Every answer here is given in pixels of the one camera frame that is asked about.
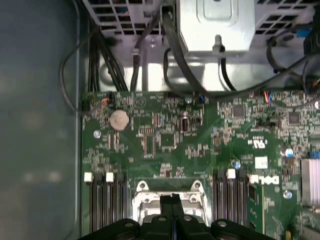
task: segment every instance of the metal heatsink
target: metal heatsink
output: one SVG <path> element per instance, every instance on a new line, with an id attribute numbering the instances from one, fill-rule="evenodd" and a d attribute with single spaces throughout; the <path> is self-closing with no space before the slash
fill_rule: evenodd
<path id="1" fill-rule="evenodd" d="M 320 159 L 301 161 L 302 200 L 309 205 L 320 204 Z"/>

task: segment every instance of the side panel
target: side panel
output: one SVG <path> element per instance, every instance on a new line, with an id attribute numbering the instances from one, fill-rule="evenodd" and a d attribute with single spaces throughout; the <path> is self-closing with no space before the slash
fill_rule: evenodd
<path id="1" fill-rule="evenodd" d="M 59 85 L 77 43 L 72 0 L 3 1 L 0 7 L 0 239 L 76 239 L 76 116 Z M 66 86 L 76 100 L 73 57 Z"/>

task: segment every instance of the wire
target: wire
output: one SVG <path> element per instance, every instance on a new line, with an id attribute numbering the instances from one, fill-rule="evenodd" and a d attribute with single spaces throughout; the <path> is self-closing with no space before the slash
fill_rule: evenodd
<path id="1" fill-rule="evenodd" d="M 273 93 L 271 92 L 271 93 L 269 94 L 269 97 L 268 97 L 268 104 L 271 103 L 271 101 L 272 101 L 272 96 L 273 96 Z"/>
<path id="2" fill-rule="evenodd" d="M 315 97 L 313 100 L 311 101 L 307 101 L 301 105 L 298 105 L 298 106 L 285 106 L 285 105 L 280 105 L 280 104 L 277 104 L 275 102 L 270 102 L 270 105 L 274 106 L 274 107 L 277 107 L 277 108 L 281 108 L 281 109 L 293 109 L 293 110 L 297 110 L 297 109 L 302 109 L 302 108 L 305 108 L 309 105 L 313 105 L 315 104 L 316 102 L 319 102 L 320 101 L 320 97 Z"/>
<path id="3" fill-rule="evenodd" d="M 126 82 L 124 80 L 124 77 L 122 76 L 122 73 L 120 71 L 120 67 L 112 54 L 109 47 L 106 45 L 105 37 L 101 33 L 101 31 L 98 34 L 95 34 L 93 36 L 96 40 L 96 43 L 99 47 L 99 50 L 101 52 L 101 55 L 104 59 L 104 62 L 106 64 L 106 67 L 108 68 L 108 71 L 110 73 L 112 82 L 116 88 L 117 91 L 128 91 Z"/>
<path id="4" fill-rule="evenodd" d="M 135 91 L 137 88 L 138 83 L 138 76 L 139 76 L 139 68 L 140 68 L 140 50 L 141 50 L 141 44 L 143 40 L 153 31 L 153 29 L 159 24 L 160 21 L 160 13 L 158 12 L 153 16 L 152 21 L 148 24 L 146 29 L 142 32 L 142 34 L 139 36 L 138 40 L 136 41 L 136 44 L 134 46 L 135 50 L 138 50 L 139 52 L 136 52 L 135 55 L 133 55 L 133 73 L 130 83 L 130 91 Z"/>
<path id="5" fill-rule="evenodd" d="M 307 88 L 307 71 L 309 69 L 310 60 L 306 61 L 302 70 L 302 86 L 306 94 L 310 94 L 310 88 Z"/>
<path id="6" fill-rule="evenodd" d="M 232 83 L 230 81 L 230 78 L 228 76 L 228 73 L 227 73 L 227 59 L 226 58 L 221 58 L 220 65 L 221 65 L 222 77 L 223 77 L 223 80 L 224 80 L 225 84 L 228 86 L 228 88 L 231 91 L 236 91 L 236 89 L 232 85 Z"/>
<path id="7" fill-rule="evenodd" d="M 298 29 L 309 29 L 311 27 L 312 27 L 312 24 L 297 24 L 297 25 L 293 26 L 292 28 L 285 29 L 284 31 L 280 32 L 278 35 L 276 35 L 276 36 L 274 36 L 274 37 L 272 37 L 270 39 L 270 41 L 267 44 L 267 48 L 266 48 L 266 59 L 269 62 L 270 66 L 275 71 L 282 72 L 282 71 L 284 71 L 286 69 L 284 66 L 280 65 L 276 61 L 276 59 L 275 59 L 275 57 L 273 55 L 273 52 L 272 52 L 272 48 L 277 43 L 277 39 L 282 37 L 282 36 L 284 36 L 284 35 L 287 35 L 289 33 L 293 33 L 294 31 L 296 31 Z M 296 72 L 291 71 L 290 75 L 294 79 L 299 79 L 300 82 L 302 81 L 302 76 L 300 74 L 297 74 Z"/>
<path id="8" fill-rule="evenodd" d="M 63 98 L 67 105 L 70 107 L 70 109 L 76 113 L 78 113 L 80 116 L 87 116 L 93 114 L 97 109 L 99 109 L 102 106 L 102 102 L 99 102 L 97 105 L 95 105 L 91 110 L 89 111 L 82 111 L 77 109 L 73 103 L 71 102 L 68 92 L 65 85 L 65 75 L 64 70 L 66 63 L 71 58 L 73 54 L 75 54 L 78 49 L 80 49 L 86 42 L 89 41 L 89 39 L 99 30 L 99 27 L 95 27 L 84 39 L 80 40 L 80 42 L 66 55 L 66 57 L 61 61 L 60 67 L 59 67 L 59 81 L 60 81 L 60 87 L 62 90 Z"/>
<path id="9" fill-rule="evenodd" d="M 169 16 L 168 13 L 163 13 L 162 16 L 162 25 L 166 34 L 166 37 L 168 39 L 168 42 L 170 44 L 170 48 L 171 51 L 173 53 L 173 56 L 178 64 L 178 66 L 180 67 L 184 77 L 186 78 L 186 80 L 189 82 L 189 84 L 191 85 L 191 87 L 198 93 L 204 95 L 205 97 L 209 98 L 209 99 L 213 99 L 216 101 L 226 101 L 232 98 L 236 98 L 236 97 L 240 97 L 243 94 L 247 94 L 249 92 L 254 92 L 260 89 L 263 89 L 264 87 L 266 87 L 268 84 L 273 83 L 273 82 L 278 82 L 279 80 L 281 80 L 282 78 L 284 78 L 285 76 L 287 76 L 292 70 L 294 70 L 295 68 L 299 67 L 300 65 L 302 65 L 305 61 L 307 61 L 311 56 L 307 55 L 303 58 L 301 58 L 300 60 L 298 60 L 297 62 L 295 62 L 294 64 L 292 64 L 290 67 L 288 67 L 286 70 L 280 72 L 279 74 L 267 79 L 264 82 L 261 82 L 257 85 L 254 85 L 252 87 L 249 87 L 247 89 L 244 90 L 240 90 L 240 91 L 234 91 L 232 93 L 226 94 L 224 92 L 208 92 L 197 80 L 197 78 L 195 77 L 195 75 L 192 73 L 192 71 L 190 70 L 185 58 L 184 58 L 184 54 L 183 51 L 181 49 L 180 46 L 180 42 L 179 42 L 179 38 L 178 35 L 176 33 L 175 27 L 171 21 L 171 18 Z"/>
<path id="10" fill-rule="evenodd" d="M 170 48 L 168 48 L 167 50 L 165 50 L 164 55 L 163 55 L 163 78 L 165 81 L 165 84 L 170 88 L 170 90 L 177 94 L 178 96 L 182 97 L 182 98 L 193 98 L 194 96 L 192 94 L 187 94 L 185 92 L 182 92 L 178 89 L 176 89 L 175 86 L 173 86 L 173 84 L 170 82 L 169 78 L 168 78 L 168 67 L 169 67 L 169 61 L 168 61 L 168 53 L 171 51 Z"/>
<path id="11" fill-rule="evenodd" d="M 268 104 L 269 103 L 269 94 L 266 91 L 264 92 L 264 99 L 265 99 L 265 102 Z"/>

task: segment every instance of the motherboard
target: motherboard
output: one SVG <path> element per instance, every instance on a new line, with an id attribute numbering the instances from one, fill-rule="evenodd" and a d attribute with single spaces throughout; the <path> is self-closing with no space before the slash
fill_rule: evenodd
<path id="1" fill-rule="evenodd" d="M 172 193 L 208 226 L 228 219 L 276 240 L 319 230 L 320 106 L 301 106 L 312 99 L 88 93 L 83 109 L 100 107 L 82 118 L 82 235 L 122 218 L 142 223 Z"/>

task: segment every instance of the microchip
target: microchip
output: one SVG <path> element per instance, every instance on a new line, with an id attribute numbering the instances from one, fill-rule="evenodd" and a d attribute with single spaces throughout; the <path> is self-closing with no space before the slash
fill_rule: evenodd
<path id="1" fill-rule="evenodd" d="M 173 147 L 175 146 L 175 135 L 174 134 L 161 134 L 161 147 Z"/>
<path id="2" fill-rule="evenodd" d="M 233 106 L 233 117 L 234 118 L 242 118 L 245 116 L 245 108 L 241 105 Z"/>
<path id="3" fill-rule="evenodd" d="M 300 124 L 299 112 L 289 112 L 289 124 Z"/>

